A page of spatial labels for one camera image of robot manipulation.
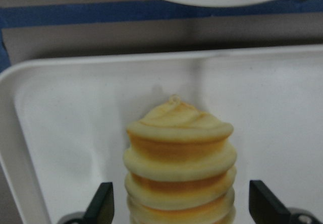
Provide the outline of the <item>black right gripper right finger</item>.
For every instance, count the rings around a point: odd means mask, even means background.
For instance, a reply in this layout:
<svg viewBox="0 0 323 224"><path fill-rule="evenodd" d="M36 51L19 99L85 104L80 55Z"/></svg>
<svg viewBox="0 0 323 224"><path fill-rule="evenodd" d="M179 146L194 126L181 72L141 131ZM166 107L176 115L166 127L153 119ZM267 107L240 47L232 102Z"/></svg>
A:
<svg viewBox="0 0 323 224"><path fill-rule="evenodd" d="M261 180L249 182L249 213L256 224L289 223L291 212Z"/></svg>

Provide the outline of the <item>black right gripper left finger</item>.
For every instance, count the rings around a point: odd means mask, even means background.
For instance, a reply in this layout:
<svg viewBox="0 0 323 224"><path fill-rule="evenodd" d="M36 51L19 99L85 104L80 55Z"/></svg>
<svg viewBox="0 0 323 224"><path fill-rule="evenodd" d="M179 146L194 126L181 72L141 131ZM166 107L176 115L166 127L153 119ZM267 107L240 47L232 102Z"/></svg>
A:
<svg viewBox="0 0 323 224"><path fill-rule="evenodd" d="M113 183L101 183L83 215L83 222L110 224L113 222L114 214Z"/></svg>

